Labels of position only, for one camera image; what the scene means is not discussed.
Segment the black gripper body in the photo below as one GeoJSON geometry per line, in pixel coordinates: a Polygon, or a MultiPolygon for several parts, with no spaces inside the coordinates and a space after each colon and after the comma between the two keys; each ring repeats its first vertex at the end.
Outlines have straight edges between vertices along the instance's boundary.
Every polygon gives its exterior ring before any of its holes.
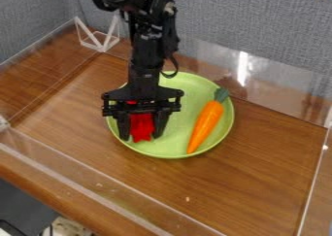
{"type": "Polygon", "coordinates": [[[160,85],[161,77],[172,78],[177,72],[166,74],[162,67],[141,68],[129,64],[126,83],[101,94],[102,116],[117,118],[122,113],[152,114],[157,111],[180,111],[181,89],[160,85]]]}

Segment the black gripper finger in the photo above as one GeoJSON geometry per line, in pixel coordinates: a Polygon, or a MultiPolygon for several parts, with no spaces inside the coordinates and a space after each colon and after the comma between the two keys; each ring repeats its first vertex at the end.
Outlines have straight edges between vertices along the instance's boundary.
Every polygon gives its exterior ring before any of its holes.
{"type": "Polygon", "coordinates": [[[157,111],[153,114],[153,124],[154,124],[153,138],[154,139],[160,138],[164,134],[168,118],[169,118],[168,111],[157,111]]]}
{"type": "Polygon", "coordinates": [[[118,137],[126,141],[129,139],[130,119],[129,114],[122,114],[117,118],[118,137]]]}

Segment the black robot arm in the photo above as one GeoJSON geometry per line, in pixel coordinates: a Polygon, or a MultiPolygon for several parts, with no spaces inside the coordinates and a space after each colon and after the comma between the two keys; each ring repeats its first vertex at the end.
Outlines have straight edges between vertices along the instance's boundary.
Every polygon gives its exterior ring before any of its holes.
{"type": "Polygon", "coordinates": [[[101,95],[102,115],[117,122],[124,141],[150,141],[162,136],[169,115],[180,110],[184,92],[160,86],[166,61],[177,51],[173,0],[92,0],[96,7],[126,16],[132,54],[126,84],[101,95]]]}

